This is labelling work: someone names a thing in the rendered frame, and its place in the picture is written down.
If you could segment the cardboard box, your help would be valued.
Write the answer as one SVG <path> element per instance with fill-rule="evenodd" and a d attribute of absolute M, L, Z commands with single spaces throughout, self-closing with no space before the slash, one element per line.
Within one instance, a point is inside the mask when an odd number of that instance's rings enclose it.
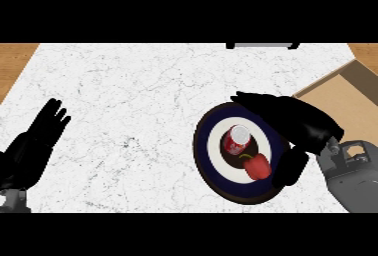
<path fill-rule="evenodd" d="M 345 129 L 343 141 L 378 146 L 378 75 L 353 59 L 294 97 L 318 107 Z"/>

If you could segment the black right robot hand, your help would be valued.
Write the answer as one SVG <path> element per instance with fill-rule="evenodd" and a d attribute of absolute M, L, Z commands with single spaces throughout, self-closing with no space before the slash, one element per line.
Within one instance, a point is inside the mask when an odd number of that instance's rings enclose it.
<path fill-rule="evenodd" d="M 231 99 L 294 144 L 281 156 L 272 179 L 277 188 L 291 186 L 308 165 L 309 153 L 321 155 L 328 142 L 342 141 L 345 129 L 322 110 L 294 97 L 238 91 Z"/>

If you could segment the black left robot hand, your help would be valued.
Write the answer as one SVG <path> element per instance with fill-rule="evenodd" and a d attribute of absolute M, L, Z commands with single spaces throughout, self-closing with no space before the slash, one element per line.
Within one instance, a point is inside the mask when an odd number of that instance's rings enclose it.
<path fill-rule="evenodd" d="M 29 130 L 17 136 L 6 151 L 0 151 L 0 190 L 27 190 L 42 178 L 54 147 L 71 121 L 61 105 L 62 101 L 55 98 L 48 101 Z"/>

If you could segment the dark blue and white plate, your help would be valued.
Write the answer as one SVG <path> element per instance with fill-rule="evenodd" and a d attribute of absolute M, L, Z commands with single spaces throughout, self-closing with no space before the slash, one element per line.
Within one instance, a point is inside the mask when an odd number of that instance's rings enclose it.
<path fill-rule="evenodd" d="M 223 139 L 234 125 L 247 127 L 251 144 L 244 154 L 254 156 L 262 153 L 277 170 L 282 154 L 290 143 L 263 119 L 238 103 L 223 103 L 203 116 L 194 134 L 194 158 L 203 179 L 215 192 L 240 204 L 260 204 L 281 192 L 272 185 L 272 177 L 253 180 L 243 167 L 247 157 L 225 151 Z"/>

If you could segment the red can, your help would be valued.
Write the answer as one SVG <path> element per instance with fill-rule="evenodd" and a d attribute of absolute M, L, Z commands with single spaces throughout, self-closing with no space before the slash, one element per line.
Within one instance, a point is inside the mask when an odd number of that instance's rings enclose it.
<path fill-rule="evenodd" d="M 251 134 L 244 125 L 234 125 L 223 139 L 223 148 L 232 155 L 240 155 L 250 146 Z"/>

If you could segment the red bell pepper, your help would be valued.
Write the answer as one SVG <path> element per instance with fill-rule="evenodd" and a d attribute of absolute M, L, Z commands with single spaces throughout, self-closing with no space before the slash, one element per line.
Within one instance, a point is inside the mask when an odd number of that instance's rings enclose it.
<path fill-rule="evenodd" d="M 253 180 L 263 180 L 272 174 L 272 167 L 268 161 L 266 156 L 259 153 L 254 156 L 243 154 L 240 156 L 243 159 L 244 169 Z"/>

